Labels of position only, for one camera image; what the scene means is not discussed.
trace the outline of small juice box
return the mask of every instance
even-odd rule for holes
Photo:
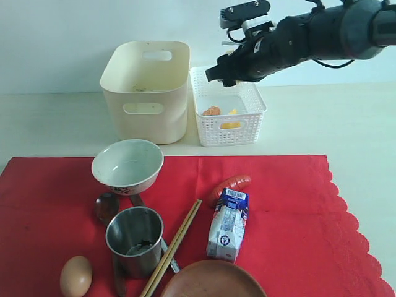
[[[208,257],[235,263],[241,249],[248,213],[248,194],[223,189],[210,226],[206,249]]]

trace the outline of blue carton top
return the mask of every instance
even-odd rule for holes
[[[223,189],[215,211],[220,211],[224,205],[231,209],[240,210],[247,215],[249,211],[249,194],[231,189]]]

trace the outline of wooden plate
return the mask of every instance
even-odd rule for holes
[[[177,273],[161,297],[267,297],[245,270],[222,260],[203,260]]]

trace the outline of brown egg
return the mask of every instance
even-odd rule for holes
[[[75,256],[61,272],[61,291],[65,297],[83,297],[92,283],[92,266],[87,258]]]

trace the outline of red tablecloth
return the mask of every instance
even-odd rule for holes
[[[92,158],[13,158],[0,178],[0,295],[60,296],[59,274],[83,255],[93,266],[87,296],[115,296],[105,227],[93,212],[106,188]],[[156,183],[142,193],[165,222],[171,242],[196,199],[203,199],[175,259],[183,268],[206,259],[212,188],[249,174],[249,218],[236,264],[269,297],[391,297],[381,265],[368,254],[357,219],[331,183],[326,156],[165,157]],[[121,199],[121,209],[130,207]],[[157,294],[171,278],[169,269]],[[146,280],[128,280],[138,296]]]

